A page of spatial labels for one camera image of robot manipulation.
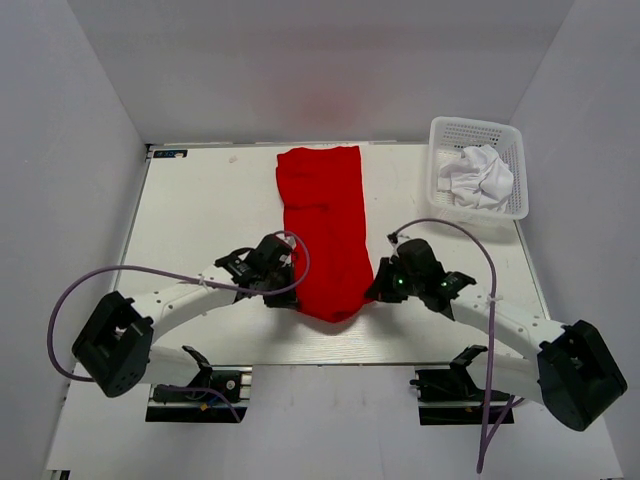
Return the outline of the red t-shirt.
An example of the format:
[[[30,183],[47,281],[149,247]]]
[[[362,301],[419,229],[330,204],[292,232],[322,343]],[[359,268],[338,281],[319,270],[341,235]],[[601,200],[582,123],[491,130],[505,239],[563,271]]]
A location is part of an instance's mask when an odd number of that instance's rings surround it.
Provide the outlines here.
[[[329,323],[355,315],[373,282],[366,246],[361,153],[357,146],[295,148],[277,156],[276,183],[284,228],[307,246],[296,247],[298,311]]]

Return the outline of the white t-shirt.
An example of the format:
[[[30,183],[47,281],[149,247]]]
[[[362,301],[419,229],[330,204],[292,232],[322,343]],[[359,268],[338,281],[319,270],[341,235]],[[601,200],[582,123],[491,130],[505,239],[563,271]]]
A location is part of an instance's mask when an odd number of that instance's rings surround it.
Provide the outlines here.
[[[457,207],[504,213],[514,175],[492,146],[468,146],[439,167],[437,188]]]

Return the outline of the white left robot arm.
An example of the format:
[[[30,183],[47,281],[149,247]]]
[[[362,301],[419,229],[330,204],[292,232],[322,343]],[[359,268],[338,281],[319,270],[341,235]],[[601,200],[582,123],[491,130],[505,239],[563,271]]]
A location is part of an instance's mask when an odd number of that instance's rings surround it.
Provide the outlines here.
[[[188,398],[202,398],[212,378],[206,358],[189,346],[173,350],[157,341],[245,298],[260,296],[271,308],[295,306],[294,245],[293,238],[268,234],[257,247],[236,249],[194,277],[174,275],[170,287],[133,297],[111,292],[98,302],[72,353],[109,398],[139,383],[168,383]]]

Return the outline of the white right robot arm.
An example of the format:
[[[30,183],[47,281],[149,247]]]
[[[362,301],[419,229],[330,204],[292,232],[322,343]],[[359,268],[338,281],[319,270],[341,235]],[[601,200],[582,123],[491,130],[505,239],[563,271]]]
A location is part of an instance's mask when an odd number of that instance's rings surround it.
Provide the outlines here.
[[[473,327],[516,352],[465,348],[443,372],[417,372],[412,385],[424,403],[477,401],[486,387],[544,406],[562,425],[586,430],[628,389],[626,379],[595,326],[541,318],[492,300],[474,278],[447,271],[423,239],[400,244],[381,259],[367,298],[399,304],[411,297],[430,311]]]

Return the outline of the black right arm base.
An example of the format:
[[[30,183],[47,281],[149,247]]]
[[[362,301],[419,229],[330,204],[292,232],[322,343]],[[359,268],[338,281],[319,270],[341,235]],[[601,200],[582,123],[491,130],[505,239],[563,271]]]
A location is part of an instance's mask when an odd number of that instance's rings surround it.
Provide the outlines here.
[[[472,345],[444,366],[420,367],[409,381],[417,393],[421,426],[480,426],[484,386],[476,384],[468,367],[487,347]]]

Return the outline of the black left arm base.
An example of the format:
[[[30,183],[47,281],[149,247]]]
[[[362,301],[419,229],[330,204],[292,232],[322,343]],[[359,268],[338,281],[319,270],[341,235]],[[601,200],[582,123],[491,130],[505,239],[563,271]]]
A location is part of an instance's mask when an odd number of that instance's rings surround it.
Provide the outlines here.
[[[250,367],[206,367],[187,387],[154,386],[145,421],[238,424],[249,407],[251,384]]]

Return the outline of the white plastic basket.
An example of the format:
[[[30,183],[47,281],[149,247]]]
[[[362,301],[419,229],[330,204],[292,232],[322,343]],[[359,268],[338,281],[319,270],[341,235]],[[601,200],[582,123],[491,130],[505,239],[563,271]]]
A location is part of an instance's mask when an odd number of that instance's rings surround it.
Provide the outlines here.
[[[512,126],[440,116],[431,123],[424,193],[432,215],[483,226],[529,213],[523,139]]]

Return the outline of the blue table label sticker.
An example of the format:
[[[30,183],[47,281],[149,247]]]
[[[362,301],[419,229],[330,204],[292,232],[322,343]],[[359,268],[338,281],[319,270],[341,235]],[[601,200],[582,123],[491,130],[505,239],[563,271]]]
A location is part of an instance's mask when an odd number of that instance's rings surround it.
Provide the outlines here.
[[[153,152],[153,158],[161,159],[174,159],[174,158],[186,158],[188,155],[187,149],[169,149],[169,150],[155,150]]]

